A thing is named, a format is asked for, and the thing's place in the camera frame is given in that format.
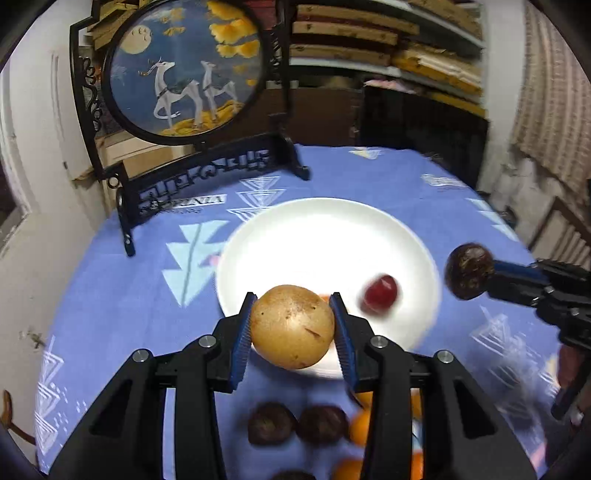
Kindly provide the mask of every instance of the white plate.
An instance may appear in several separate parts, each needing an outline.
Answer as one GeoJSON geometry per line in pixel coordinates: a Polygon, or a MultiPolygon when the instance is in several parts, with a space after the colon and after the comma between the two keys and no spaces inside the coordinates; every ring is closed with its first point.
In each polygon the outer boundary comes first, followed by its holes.
{"type": "MultiPolygon", "coordinates": [[[[285,202],[258,214],[230,237],[217,266],[217,298],[235,315],[247,292],[258,297],[291,284],[317,294],[341,293],[349,313],[376,334],[412,349],[435,321],[441,297],[437,267],[423,242],[402,222],[363,203],[333,198],[285,202]],[[385,317],[359,309],[365,286],[392,275],[400,295],[385,317]]],[[[302,373],[342,377],[336,349],[302,373]]]]}

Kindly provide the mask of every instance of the orange fruit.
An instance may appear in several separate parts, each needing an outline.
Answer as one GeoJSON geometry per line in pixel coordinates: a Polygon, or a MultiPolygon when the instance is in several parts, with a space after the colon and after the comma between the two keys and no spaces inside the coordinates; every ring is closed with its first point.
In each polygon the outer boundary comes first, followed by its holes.
{"type": "Polygon", "coordinates": [[[411,463],[410,480],[421,480],[423,478],[423,453],[414,452],[411,463]]]}
{"type": "Polygon", "coordinates": [[[363,408],[371,408],[372,401],[374,400],[374,392],[363,392],[356,393],[355,398],[361,403],[363,408]]]}
{"type": "Polygon", "coordinates": [[[369,410],[360,411],[349,426],[349,438],[351,442],[360,447],[365,447],[368,441],[370,415],[371,412],[369,410]]]}
{"type": "Polygon", "coordinates": [[[423,408],[421,405],[421,390],[412,388],[410,391],[410,404],[413,408],[413,418],[421,420],[423,418],[423,408]]]}
{"type": "Polygon", "coordinates": [[[339,462],[330,476],[330,480],[359,480],[363,460],[346,458],[339,462]]]}

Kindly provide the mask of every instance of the beige curtain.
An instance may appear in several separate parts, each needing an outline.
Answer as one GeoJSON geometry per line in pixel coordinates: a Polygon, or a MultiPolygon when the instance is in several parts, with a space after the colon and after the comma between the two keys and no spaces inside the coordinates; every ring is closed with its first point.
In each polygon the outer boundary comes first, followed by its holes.
{"type": "Polygon", "coordinates": [[[524,84],[512,142],[587,202],[591,84],[548,18],[526,3],[524,84]]]}

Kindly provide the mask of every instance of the golden ground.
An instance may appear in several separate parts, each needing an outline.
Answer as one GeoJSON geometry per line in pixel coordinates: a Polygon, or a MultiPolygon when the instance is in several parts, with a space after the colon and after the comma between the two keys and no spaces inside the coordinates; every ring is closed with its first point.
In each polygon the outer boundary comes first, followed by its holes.
{"type": "MultiPolygon", "coordinates": [[[[201,125],[194,126],[194,119],[187,118],[186,120],[181,120],[173,124],[172,130],[165,128],[159,133],[159,135],[165,135],[167,137],[187,137],[189,135],[197,135],[207,132],[208,130],[219,127],[234,117],[236,114],[234,113],[233,106],[234,100],[228,100],[221,107],[219,107],[217,109],[217,119],[215,121],[212,119],[211,111],[209,111],[209,109],[204,109],[203,112],[201,112],[201,125]]],[[[238,111],[243,106],[243,103],[236,102],[236,108],[238,111]]]]}

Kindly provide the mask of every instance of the person's hand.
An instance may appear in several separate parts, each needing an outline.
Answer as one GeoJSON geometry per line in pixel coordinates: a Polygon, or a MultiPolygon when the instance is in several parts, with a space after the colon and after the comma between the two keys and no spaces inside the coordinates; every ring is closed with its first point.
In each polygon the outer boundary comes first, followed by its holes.
{"type": "MultiPolygon", "coordinates": [[[[584,353],[571,346],[563,345],[558,355],[558,383],[561,388],[567,388],[577,376],[584,353]]],[[[591,389],[577,402],[579,410],[585,411],[591,407],[591,389]]]]}

